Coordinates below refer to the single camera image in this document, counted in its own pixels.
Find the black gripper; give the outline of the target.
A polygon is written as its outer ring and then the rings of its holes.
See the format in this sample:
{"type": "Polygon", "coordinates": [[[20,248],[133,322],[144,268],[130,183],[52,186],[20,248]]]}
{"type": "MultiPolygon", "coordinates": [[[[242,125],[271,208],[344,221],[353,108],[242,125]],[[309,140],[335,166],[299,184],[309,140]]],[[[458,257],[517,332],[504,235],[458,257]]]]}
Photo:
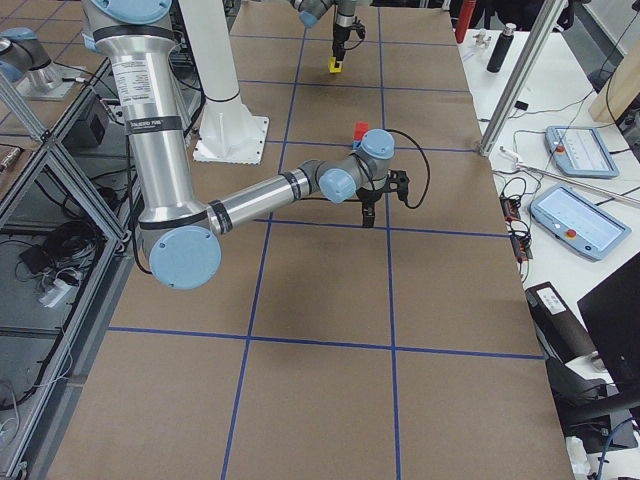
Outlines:
{"type": "Polygon", "coordinates": [[[344,60],[344,51],[347,50],[345,43],[349,40],[353,31],[356,32],[360,40],[365,39],[366,28],[361,22],[354,22],[350,26],[333,24],[332,53],[335,63],[341,63],[344,60]]]}
{"type": "Polygon", "coordinates": [[[380,187],[367,189],[361,187],[356,191],[356,196],[362,205],[362,227],[373,228],[375,226],[375,204],[382,198],[383,194],[396,193],[398,199],[406,207],[409,207],[410,179],[404,170],[390,170],[380,187]]]}

